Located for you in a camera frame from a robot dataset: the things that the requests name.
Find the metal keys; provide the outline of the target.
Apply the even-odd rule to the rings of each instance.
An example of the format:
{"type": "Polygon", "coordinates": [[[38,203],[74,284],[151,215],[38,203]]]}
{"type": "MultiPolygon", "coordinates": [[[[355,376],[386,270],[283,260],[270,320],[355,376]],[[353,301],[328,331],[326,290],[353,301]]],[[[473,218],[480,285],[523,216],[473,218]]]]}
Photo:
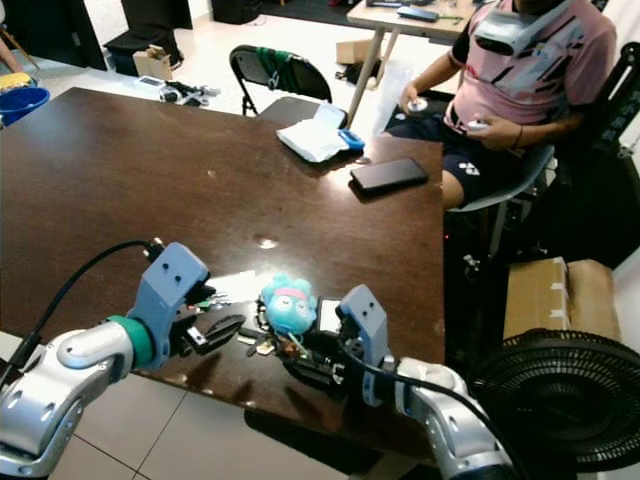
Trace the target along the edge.
{"type": "Polygon", "coordinates": [[[276,334],[276,333],[260,333],[259,335],[238,334],[237,340],[239,343],[243,343],[243,344],[246,344],[246,346],[248,346],[248,349],[246,352],[247,356],[275,355],[276,357],[280,357],[278,355],[278,335],[279,334],[276,334]]]}

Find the teal plush keychain toy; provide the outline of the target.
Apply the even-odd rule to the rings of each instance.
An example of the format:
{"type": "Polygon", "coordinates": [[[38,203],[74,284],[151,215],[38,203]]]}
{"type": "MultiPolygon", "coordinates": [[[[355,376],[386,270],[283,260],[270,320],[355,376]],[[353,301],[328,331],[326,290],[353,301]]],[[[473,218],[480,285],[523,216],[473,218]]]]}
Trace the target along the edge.
{"type": "Polygon", "coordinates": [[[276,273],[261,289],[268,325],[276,334],[303,335],[317,320],[317,297],[310,280],[276,273]]]}

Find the person's right hand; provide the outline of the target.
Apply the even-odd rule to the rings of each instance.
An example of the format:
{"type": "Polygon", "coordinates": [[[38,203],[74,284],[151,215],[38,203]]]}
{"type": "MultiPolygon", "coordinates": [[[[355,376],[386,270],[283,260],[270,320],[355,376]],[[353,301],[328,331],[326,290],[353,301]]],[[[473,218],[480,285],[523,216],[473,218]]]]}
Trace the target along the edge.
{"type": "Polygon", "coordinates": [[[399,109],[401,109],[402,113],[407,115],[416,115],[420,113],[425,113],[426,109],[428,108],[416,114],[407,113],[407,111],[404,110],[406,109],[407,102],[412,99],[416,99],[416,97],[422,97],[422,96],[420,95],[419,91],[417,91],[416,88],[412,86],[412,84],[407,84],[407,86],[403,88],[403,91],[401,93],[401,96],[399,96],[399,101],[398,101],[398,106],[399,106],[399,109]]]}

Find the person's left hand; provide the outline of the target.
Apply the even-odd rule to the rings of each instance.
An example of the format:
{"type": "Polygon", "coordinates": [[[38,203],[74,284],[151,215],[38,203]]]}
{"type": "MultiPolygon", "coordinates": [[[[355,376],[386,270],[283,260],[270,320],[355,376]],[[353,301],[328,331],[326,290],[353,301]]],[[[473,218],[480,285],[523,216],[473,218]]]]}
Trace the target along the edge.
{"type": "Polygon", "coordinates": [[[477,115],[474,120],[486,120],[486,122],[494,125],[495,133],[490,134],[467,134],[465,125],[463,125],[463,132],[467,134],[467,137],[480,142],[481,145],[489,148],[489,150],[502,151],[517,148],[520,146],[522,138],[524,138],[524,125],[509,122],[509,120],[500,118],[500,116],[477,115]]]}

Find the small white card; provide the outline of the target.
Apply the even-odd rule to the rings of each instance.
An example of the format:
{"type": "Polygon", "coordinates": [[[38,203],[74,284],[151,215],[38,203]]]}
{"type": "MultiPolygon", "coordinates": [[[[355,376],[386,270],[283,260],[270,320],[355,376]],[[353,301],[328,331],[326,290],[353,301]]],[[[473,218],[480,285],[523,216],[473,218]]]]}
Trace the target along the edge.
{"type": "Polygon", "coordinates": [[[338,335],[342,330],[339,298],[323,297],[317,305],[317,332],[328,332],[338,335]]]}

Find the black smartphone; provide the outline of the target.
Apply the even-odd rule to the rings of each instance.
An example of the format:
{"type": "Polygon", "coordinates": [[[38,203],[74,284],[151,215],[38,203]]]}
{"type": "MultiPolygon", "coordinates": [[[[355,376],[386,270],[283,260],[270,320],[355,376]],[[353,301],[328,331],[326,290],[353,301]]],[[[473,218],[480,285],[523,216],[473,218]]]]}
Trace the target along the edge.
{"type": "Polygon", "coordinates": [[[421,186],[429,180],[426,170],[411,157],[361,166],[352,170],[351,177],[356,191],[366,196],[421,186]]]}

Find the white pouch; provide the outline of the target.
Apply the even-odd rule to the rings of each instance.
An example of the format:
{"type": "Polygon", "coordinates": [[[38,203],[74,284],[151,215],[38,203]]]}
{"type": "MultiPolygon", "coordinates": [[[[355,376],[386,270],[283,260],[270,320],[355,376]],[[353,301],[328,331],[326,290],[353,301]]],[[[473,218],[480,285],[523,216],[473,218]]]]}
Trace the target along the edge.
{"type": "Polygon", "coordinates": [[[300,155],[307,163],[328,163],[335,155],[346,150],[346,143],[338,136],[346,113],[330,104],[317,106],[314,116],[276,131],[276,137],[285,146],[300,155]]]}

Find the small blue case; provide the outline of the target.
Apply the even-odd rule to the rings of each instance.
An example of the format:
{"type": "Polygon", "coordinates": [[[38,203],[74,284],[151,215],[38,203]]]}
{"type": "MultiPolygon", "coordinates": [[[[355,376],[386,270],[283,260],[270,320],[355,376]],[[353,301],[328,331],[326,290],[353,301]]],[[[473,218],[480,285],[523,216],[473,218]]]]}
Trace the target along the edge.
{"type": "Polygon", "coordinates": [[[346,150],[364,151],[366,142],[358,137],[351,129],[339,129],[337,132],[340,140],[346,143],[346,150]]]}

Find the black round fan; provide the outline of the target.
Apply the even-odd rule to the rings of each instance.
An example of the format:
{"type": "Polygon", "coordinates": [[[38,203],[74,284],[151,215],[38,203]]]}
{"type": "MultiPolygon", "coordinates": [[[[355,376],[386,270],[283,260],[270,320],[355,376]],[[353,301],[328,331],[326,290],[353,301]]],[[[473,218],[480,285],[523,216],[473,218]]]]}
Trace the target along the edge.
{"type": "Polygon", "coordinates": [[[526,480],[640,465],[640,352],[618,340],[532,329],[472,367],[468,389],[526,480]]]}

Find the black folding chair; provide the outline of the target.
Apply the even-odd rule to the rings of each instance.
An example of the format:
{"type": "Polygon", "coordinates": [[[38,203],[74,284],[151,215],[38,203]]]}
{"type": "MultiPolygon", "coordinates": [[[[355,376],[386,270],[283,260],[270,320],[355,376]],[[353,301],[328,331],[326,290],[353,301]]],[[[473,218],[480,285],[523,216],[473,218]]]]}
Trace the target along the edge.
{"type": "Polygon", "coordinates": [[[242,91],[241,114],[244,116],[253,114],[274,122],[297,122],[315,114],[321,102],[334,104],[324,74],[311,61],[293,52],[241,45],[230,51],[229,63],[242,91]],[[285,95],[260,111],[247,83],[260,84],[285,95]]]}

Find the large brown cardboard box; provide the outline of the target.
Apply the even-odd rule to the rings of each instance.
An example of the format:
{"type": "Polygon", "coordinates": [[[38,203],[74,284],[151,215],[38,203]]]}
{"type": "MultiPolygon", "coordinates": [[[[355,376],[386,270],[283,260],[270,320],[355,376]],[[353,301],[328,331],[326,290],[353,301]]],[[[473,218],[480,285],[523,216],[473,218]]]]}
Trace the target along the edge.
{"type": "Polygon", "coordinates": [[[562,257],[509,266],[502,337],[538,328],[622,340],[613,270],[595,260],[562,257]]]}

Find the grey gadget on floor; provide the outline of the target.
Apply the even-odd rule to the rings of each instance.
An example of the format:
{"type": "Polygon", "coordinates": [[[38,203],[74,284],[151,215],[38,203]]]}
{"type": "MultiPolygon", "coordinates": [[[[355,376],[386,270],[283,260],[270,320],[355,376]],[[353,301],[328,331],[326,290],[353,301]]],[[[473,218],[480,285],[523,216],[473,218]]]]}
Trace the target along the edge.
{"type": "Polygon", "coordinates": [[[192,108],[209,108],[211,101],[221,92],[219,88],[206,86],[192,86],[177,81],[164,81],[157,77],[142,76],[136,81],[142,92],[156,100],[169,104],[192,106],[192,108]]]}

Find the grey plastic chair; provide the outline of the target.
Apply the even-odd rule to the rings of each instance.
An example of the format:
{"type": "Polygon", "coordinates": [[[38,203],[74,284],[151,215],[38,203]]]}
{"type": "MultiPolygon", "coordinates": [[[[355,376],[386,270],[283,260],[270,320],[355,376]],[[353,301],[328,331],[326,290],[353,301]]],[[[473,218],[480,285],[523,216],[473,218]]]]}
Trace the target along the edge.
{"type": "Polygon", "coordinates": [[[521,169],[518,170],[518,177],[507,182],[497,191],[490,192],[489,195],[475,198],[467,204],[448,209],[448,212],[472,212],[486,209],[495,209],[492,214],[492,225],[489,230],[489,246],[486,248],[486,259],[493,260],[500,250],[500,241],[508,227],[512,227],[515,221],[509,220],[511,212],[511,202],[516,201],[518,196],[524,195],[530,189],[536,187],[536,183],[541,180],[545,183],[547,179],[547,169],[550,161],[556,155],[556,146],[545,145],[535,148],[525,160],[521,161],[521,169]]]}

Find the small open cardboard box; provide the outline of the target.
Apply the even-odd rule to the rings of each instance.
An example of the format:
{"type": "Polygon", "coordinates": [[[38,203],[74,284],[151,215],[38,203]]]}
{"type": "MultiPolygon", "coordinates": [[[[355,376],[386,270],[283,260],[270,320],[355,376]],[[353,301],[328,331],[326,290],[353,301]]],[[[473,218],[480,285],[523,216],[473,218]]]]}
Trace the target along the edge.
{"type": "Polygon", "coordinates": [[[132,55],[138,77],[152,77],[160,81],[173,81],[173,65],[165,47],[148,45],[132,55]]]}

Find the black bag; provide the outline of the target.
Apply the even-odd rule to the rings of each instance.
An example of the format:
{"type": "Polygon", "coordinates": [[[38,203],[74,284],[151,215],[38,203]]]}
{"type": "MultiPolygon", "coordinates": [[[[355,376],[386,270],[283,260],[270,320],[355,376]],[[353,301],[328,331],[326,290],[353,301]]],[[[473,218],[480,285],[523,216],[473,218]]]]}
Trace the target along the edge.
{"type": "MultiPolygon", "coordinates": [[[[378,70],[380,68],[381,61],[375,60],[375,63],[370,67],[370,76],[367,78],[367,82],[370,84],[375,84],[376,77],[378,77],[378,70]]],[[[365,64],[364,63],[355,63],[344,65],[342,70],[335,73],[335,78],[339,79],[339,81],[347,82],[348,84],[357,84],[358,78],[361,77],[361,73],[364,72],[365,64]]]]}

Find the blue bucket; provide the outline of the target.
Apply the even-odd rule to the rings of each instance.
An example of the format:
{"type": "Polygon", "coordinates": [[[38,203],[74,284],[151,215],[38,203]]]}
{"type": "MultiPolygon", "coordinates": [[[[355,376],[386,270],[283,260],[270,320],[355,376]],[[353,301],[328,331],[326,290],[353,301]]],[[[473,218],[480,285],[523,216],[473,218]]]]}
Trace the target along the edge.
{"type": "Polygon", "coordinates": [[[44,87],[29,86],[13,88],[0,93],[0,118],[4,127],[9,127],[24,115],[41,108],[51,99],[51,93],[44,87]]]}

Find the black equipment case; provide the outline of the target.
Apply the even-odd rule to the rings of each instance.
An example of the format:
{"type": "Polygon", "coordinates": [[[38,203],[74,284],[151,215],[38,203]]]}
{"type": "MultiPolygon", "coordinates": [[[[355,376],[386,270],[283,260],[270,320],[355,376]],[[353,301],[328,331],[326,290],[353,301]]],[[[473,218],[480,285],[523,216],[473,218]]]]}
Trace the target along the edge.
{"type": "Polygon", "coordinates": [[[133,55],[146,49],[148,45],[164,47],[170,55],[173,67],[180,67],[184,59],[183,52],[179,50],[173,28],[165,26],[141,26],[128,29],[123,35],[106,42],[106,58],[113,64],[115,72],[123,76],[138,77],[133,55]]]}

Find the small closed cardboard box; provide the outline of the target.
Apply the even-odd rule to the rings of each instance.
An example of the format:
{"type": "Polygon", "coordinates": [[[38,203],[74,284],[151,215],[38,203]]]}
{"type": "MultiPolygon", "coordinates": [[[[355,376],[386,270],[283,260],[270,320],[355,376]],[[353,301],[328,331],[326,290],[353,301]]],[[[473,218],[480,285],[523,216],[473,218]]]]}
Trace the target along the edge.
{"type": "Polygon", "coordinates": [[[338,42],[335,45],[335,61],[344,67],[364,64],[370,52],[374,52],[372,59],[381,60],[380,49],[374,46],[374,41],[371,38],[338,42]]]}

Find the yellow cloth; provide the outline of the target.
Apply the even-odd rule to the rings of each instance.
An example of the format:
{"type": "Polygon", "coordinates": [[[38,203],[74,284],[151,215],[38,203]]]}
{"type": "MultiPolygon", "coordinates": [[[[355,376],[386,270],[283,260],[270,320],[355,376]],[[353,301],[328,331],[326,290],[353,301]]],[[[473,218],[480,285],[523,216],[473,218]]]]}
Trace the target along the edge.
{"type": "Polygon", "coordinates": [[[1,74],[0,76],[0,92],[5,93],[19,88],[27,88],[37,86],[38,82],[27,73],[15,72],[1,74]]]}

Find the black cabinet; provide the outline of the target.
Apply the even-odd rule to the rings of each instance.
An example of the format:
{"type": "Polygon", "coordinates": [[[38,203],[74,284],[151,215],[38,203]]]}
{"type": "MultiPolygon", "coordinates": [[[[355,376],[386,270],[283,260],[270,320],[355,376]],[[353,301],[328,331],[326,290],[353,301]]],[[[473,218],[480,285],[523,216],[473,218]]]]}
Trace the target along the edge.
{"type": "Polygon", "coordinates": [[[6,31],[35,58],[108,70],[84,0],[0,0],[6,31]]]}

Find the light wooden table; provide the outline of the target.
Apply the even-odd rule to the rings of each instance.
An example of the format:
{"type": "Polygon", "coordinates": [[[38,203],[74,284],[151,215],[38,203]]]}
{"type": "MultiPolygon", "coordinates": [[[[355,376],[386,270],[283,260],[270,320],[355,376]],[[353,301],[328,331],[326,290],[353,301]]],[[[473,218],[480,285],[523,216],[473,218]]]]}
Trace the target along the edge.
{"type": "Polygon", "coordinates": [[[374,73],[374,63],[379,61],[378,83],[376,88],[389,83],[387,68],[390,65],[390,52],[393,51],[398,37],[402,35],[416,35],[440,41],[443,44],[452,42],[454,38],[465,32],[465,23],[476,12],[476,6],[471,0],[435,0],[433,4],[422,6],[425,12],[434,12],[439,18],[434,22],[413,20],[399,17],[396,9],[388,6],[370,6],[360,3],[349,10],[347,20],[352,26],[374,29],[369,50],[366,51],[360,76],[357,78],[356,91],[353,93],[351,104],[347,109],[349,114],[347,125],[355,122],[358,116],[365,92],[369,90],[371,74],[374,73]]]}

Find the person in pink shirt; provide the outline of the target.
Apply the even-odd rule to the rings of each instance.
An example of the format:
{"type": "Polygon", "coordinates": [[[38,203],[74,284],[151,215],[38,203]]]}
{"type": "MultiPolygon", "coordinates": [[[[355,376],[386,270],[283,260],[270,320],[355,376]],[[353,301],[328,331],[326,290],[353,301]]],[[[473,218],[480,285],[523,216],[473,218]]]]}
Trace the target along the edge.
{"type": "MultiPolygon", "coordinates": [[[[561,0],[504,0],[507,12],[538,14],[561,0]]],[[[616,27],[590,0],[570,0],[570,8],[513,56],[481,49],[472,37],[480,6],[465,32],[448,51],[463,67],[443,113],[410,116],[385,129],[390,137],[438,142],[442,145],[444,210],[497,191],[518,177],[521,161],[532,148],[489,150],[466,136],[465,124],[477,115],[500,116],[518,125],[554,122],[570,106],[595,104],[616,61],[616,27]]]]}

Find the dark blue flat device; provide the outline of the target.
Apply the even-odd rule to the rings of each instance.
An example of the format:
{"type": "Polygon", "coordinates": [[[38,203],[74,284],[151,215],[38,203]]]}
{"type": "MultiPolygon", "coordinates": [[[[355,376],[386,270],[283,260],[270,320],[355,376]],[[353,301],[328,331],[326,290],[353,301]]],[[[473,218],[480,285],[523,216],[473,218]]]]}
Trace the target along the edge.
{"type": "Polygon", "coordinates": [[[434,23],[438,22],[440,17],[439,13],[431,12],[431,10],[420,8],[420,6],[398,6],[396,13],[399,18],[421,20],[421,22],[434,23]]]}

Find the grey VR headset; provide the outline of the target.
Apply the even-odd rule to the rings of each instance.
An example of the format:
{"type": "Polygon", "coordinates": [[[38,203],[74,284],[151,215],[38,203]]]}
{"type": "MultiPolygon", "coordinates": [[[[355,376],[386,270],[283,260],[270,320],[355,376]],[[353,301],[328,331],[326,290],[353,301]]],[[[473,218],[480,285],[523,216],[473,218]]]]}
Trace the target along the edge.
{"type": "Polygon", "coordinates": [[[481,49],[504,56],[524,51],[543,29],[570,8],[570,0],[559,0],[556,6],[538,14],[507,12],[500,6],[503,1],[494,1],[494,8],[481,15],[472,37],[481,49]]]}

